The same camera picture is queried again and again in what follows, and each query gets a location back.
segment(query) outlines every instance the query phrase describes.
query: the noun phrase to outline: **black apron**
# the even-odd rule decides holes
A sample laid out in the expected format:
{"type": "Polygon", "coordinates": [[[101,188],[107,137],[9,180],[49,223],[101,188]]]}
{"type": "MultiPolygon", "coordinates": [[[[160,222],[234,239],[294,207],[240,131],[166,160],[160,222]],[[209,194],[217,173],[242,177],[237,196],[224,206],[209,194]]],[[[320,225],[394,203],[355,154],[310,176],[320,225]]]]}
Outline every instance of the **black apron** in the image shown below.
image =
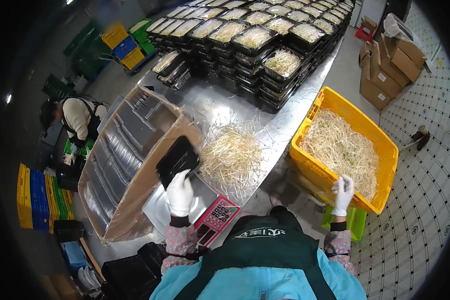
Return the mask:
{"type": "Polygon", "coordinates": [[[274,216],[240,218],[223,245],[203,256],[197,276],[174,299],[197,299],[221,269],[275,267],[303,270],[318,300],[336,300],[318,265],[319,241],[303,234],[291,212],[286,211],[281,217],[288,218],[285,222],[274,216]]]}
{"type": "MultiPolygon", "coordinates": [[[[92,111],[92,109],[91,109],[90,106],[87,104],[87,102],[85,102],[84,99],[82,99],[82,98],[78,98],[78,99],[80,99],[81,101],[83,101],[83,103],[85,104],[85,106],[86,106],[87,109],[88,109],[88,112],[90,113],[90,122],[88,122],[88,126],[87,126],[87,130],[88,130],[87,139],[92,139],[93,141],[96,141],[97,138],[98,138],[98,126],[100,125],[101,120],[100,120],[100,118],[99,118],[98,116],[95,115],[95,112],[97,111],[97,107],[98,107],[99,105],[102,105],[102,104],[99,103],[99,102],[94,102],[94,103],[93,103],[93,111],[92,111]]],[[[75,135],[76,139],[73,139],[74,141],[71,140],[71,142],[74,143],[74,144],[76,144],[76,142],[77,142],[76,140],[78,140],[77,132],[76,132],[75,130],[73,130],[73,129],[68,125],[67,120],[65,119],[65,114],[64,114],[64,112],[63,112],[63,105],[65,104],[65,101],[67,101],[67,100],[68,100],[68,99],[65,99],[65,100],[62,102],[62,116],[63,116],[63,117],[62,117],[62,120],[63,120],[63,126],[65,126],[66,131],[68,131],[68,132],[70,132],[70,133],[72,133],[72,134],[75,135]]]]}

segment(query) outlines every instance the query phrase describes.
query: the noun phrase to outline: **white glove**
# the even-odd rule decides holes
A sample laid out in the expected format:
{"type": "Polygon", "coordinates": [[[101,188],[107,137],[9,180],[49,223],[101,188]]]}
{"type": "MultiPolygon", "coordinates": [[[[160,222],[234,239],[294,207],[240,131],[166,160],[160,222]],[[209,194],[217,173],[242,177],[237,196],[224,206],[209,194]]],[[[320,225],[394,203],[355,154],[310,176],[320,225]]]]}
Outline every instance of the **white glove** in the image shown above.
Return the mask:
{"type": "Polygon", "coordinates": [[[185,217],[190,214],[193,200],[193,189],[190,179],[185,178],[190,170],[181,171],[173,177],[166,189],[170,201],[170,212],[177,217],[185,217]]]}
{"type": "Polygon", "coordinates": [[[336,194],[335,207],[331,211],[331,214],[345,217],[347,215],[348,205],[355,194],[353,179],[347,175],[340,175],[338,176],[338,180],[333,183],[331,190],[336,194]]]}

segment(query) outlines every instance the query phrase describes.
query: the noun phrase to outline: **cardboard box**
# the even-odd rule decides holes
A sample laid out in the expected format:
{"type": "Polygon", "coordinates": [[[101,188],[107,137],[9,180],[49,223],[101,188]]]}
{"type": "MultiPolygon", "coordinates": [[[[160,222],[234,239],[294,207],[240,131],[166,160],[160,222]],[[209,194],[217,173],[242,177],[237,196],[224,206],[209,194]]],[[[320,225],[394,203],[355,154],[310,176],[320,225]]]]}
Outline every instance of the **cardboard box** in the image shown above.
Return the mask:
{"type": "Polygon", "coordinates": [[[375,47],[370,58],[370,80],[391,99],[402,90],[399,85],[384,69],[380,57],[380,47],[375,47]]]}
{"type": "Polygon", "coordinates": [[[360,95],[379,110],[382,110],[391,101],[391,98],[370,80],[370,61],[367,61],[362,69],[360,95]]]}
{"type": "Polygon", "coordinates": [[[411,61],[415,63],[415,65],[418,67],[418,69],[421,69],[423,64],[425,63],[426,55],[414,44],[408,43],[404,40],[392,37],[385,37],[385,43],[387,45],[387,48],[390,53],[390,57],[394,57],[396,54],[396,51],[400,49],[403,51],[404,54],[406,54],[411,61]]]}
{"type": "Polygon", "coordinates": [[[387,47],[385,46],[384,37],[385,35],[382,33],[381,37],[378,39],[378,52],[380,53],[381,67],[401,87],[405,87],[410,82],[410,79],[392,62],[387,47]]]}

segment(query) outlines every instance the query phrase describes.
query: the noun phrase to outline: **stacked plastic crates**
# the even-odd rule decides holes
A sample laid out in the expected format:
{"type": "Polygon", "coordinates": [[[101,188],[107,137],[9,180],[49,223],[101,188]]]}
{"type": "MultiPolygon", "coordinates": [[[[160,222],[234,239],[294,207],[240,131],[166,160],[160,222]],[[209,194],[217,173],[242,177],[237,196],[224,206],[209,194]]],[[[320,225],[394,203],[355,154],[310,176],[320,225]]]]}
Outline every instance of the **stacked plastic crates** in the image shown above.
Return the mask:
{"type": "Polygon", "coordinates": [[[57,178],[20,164],[17,180],[20,227],[53,233],[55,220],[73,220],[72,192],[60,189],[57,178]]]}
{"type": "Polygon", "coordinates": [[[109,26],[107,33],[102,34],[102,41],[112,49],[114,56],[129,70],[132,70],[145,59],[140,47],[135,43],[121,23],[109,26]]]}

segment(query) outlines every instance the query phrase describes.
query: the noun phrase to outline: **pile of bean sprouts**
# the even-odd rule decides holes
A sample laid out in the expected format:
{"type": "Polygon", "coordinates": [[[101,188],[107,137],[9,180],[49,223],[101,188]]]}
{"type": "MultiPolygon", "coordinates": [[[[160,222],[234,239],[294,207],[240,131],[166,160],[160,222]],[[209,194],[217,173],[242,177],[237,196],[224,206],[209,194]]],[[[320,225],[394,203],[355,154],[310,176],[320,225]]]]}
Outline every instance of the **pile of bean sprouts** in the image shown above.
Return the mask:
{"type": "Polygon", "coordinates": [[[272,14],[279,15],[279,16],[284,16],[292,11],[291,8],[288,8],[288,7],[285,7],[282,5],[273,5],[269,8],[267,8],[266,10],[272,14]]]}
{"type": "Polygon", "coordinates": [[[228,9],[232,9],[232,8],[236,8],[237,6],[242,5],[243,3],[245,3],[245,1],[239,1],[239,0],[231,1],[231,2],[226,3],[224,5],[224,7],[228,8],[228,9]]]}
{"type": "Polygon", "coordinates": [[[287,50],[276,50],[275,55],[265,60],[265,67],[270,70],[288,77],[300,66],[300,57],[287,50]]]}
{"type": "Polygon", "coordinates": [[[230,39],[244,30],[247,26],[243,23],[231,21],[218,29],[216,32],[210,34],[210,39],[228,43],[230,39]]]}
{"type": "Polygon", "coordinates": [[[318,17],[322,12],[315,7],[312,6],[305,6],[302,8],[302,10],[306,13],[309,13],[310,15],[314,16],[315,18],[318,17]]]}
{"type": "Polygon", "coordinates": [[[256,11],[251,13],[245,18],[245,21],[252,25],[262,25],[268,20],[272,19],[274,16],[263,11],[256,11]]]}
{"type": "Polygon", "coordinates": [[[281,35],[286,35],[288,33],[288,28],[292,27],[293,23],[282,18],[277,18],[268,22],[265,26],[271,30],[275,30],[281,35]]]}
{"type": "Polygon", "coordinates": [[[175,20],[173,23],[168,25],[165,29],[163,29],[160,34],[164,36],[168,36],[172,31],[174,31],[177,27],[182,25],[185,21],[184,20],[175,20]]]}
{"type": "Polygon", "coordinates": [[[272,35],[270,34],[270,31],[263,27],[253,27],[245,30],[233,40],[249,48],[255,49],[266,43],[271,38],[272,35]]]}
{"type": "Polygon", "coordinates": [[[325,5],[318,4],[318,3],[312,3],[312,4],[310,4],[310,6],[313,6],[316,9],[321,10],[322,12],[324,12],[328,9],[328,7],[326,7],[325,5]]]}
{"type": "Polygon", "coordinates": [[[247,10],[235,8],[227,11],[225,14],[221,15],[220,18],[224,20],[236,20],[240,19],[243,15],[247,13],[247,10]]]}
{"type": "Polygon", "coordinates": [[[219,20],[208,20],[205,21],[203,24],[200,24],[192,33],[192,37],[196,37],[199,39],[202,39],[206,37],[209,33],[217,29],[220,25],[222,25],[222,21],[219,20]]]}
{"type": "Polygon", "coordinates": [[[157,26],[155,29],[153,29],[152,32],[153,33],[159,33],[160,31],[164,30],[165,27],[167,27],[170,24],[172,24],[174,21],[175,21],[174,19],[168,19],[168,20],[164,21],[163,23],[161,23],[159,26],[157,26]]]}
{"type": "Polygon", "coordinates": [[[205,8],[205,7],[197,8],[194,11],[192,11],[189,15],[186,15],[185,19],[198,18],[199,15],[203,14],[207,10],[208,10],[208,8],[205,8]]]}
{"type": "Polygon", "coordinates": [[[301,21],[308,21],[310,20],[310,15],[304,13],[303,11],[300,10],[294,10],[292,12],[290,12],[288,14],[288,18],[297,21],[297,22],[301,22],[301,21]]]}
{"type": "Polygon", "coordinates": [[[256,3],[253,3],[250,6],[247,6],[247,8],[251,9],[252,11],[264,10],[267,7],[270,7],[270,4],[263,3],[263,2],[256,2],[256,3]]]}
{"type": "Polygon", "coordinates": [[[151,31],[153,30],[155,27],[159,26],[163,21],[165,21],[166,18],[160,18],[157,21],[153,22],[150,26],[148,26],[147,29],[145,29],[145,31],[151,31]]]}
{"type": "Polygon", "coordinates": [[[175,29],[170,35],[174,37],[182,37],[186,35],[193,27],[197,26],[200,20],[188,20],[175,29]]]}
{"type": "Polygon", "coordinates": [[[318,3],[321,4],[321,5],[325,5],[328,8],[334,7],[334,5],[332,3],[329,3],[327,1],[320,0],[320,1],[318,1],[318,3]]]}
{"type": "Polygon", "coordinates": [[[303,3],[300,3],[300,2],[295,1],[295,0],[287,1],[283,5],[286,6],[286,7],[297,9],[297,10],[299,10],[299,9],[301,9],[303,7],[303,3]]]}
{"type": "Polygon", "coordinates": [[[379,158],[373,143],[355,132],[344,118],[319,109],[299,147],[337,175],[345,174],[354,187],[371,201],[377,189],[379,158]]]}
{"type": "Polygon", "coordinates": [[[177,57],[179,53],[177,51],[172,51],[165,54],[158,63],[151,69],[155,73],[160,73],[165,69],[174,59],[177,57]]]}
{"type": "Polygon", "coordinates": [[[222,8],[212,8],[207,12],[204,12],[203,14],[199,15],[198,18],[208,20],[210,18],[215,17],[216,15],[222,13],[224,10],[222,8]]]}
{"type": "Polygon", "coordinates": [[[340,12],[339,10],[332,9],[332,10],[329,10],[329,12],[336,15],[337,17],[339,17],[342,20],[345,19],[345,15],[342,12],[340,12]]]}
{"type": "Polygon", "coordinates": [[[342,23],[342,20],[339,17],[329,12],[324,13],[322,18],[327,19],[335,25],[339,25],[340,23],[342,23]]]}
{"type": "Polygon", "coordinates": [[[306,23],[298,24],[297,26],[293,27],[291,31],[310,44],[315,43],[318,39],[325,35],[322,30],[306,23]]]}
{"type": "Polygon", "coordinates": [[[200,168],[204,179],[238,200],[246,200],[258,186],[264,161],[255,123],[213,124],[203,142],[200,168]]]}
{"type": "Polygon", "coordinates": [[[313,25],[323,30],[326,34],[331,35],[334,33],[334,27],[329,22],[325,21],[324,19],[316,19],[313,20],[313,25]]]}

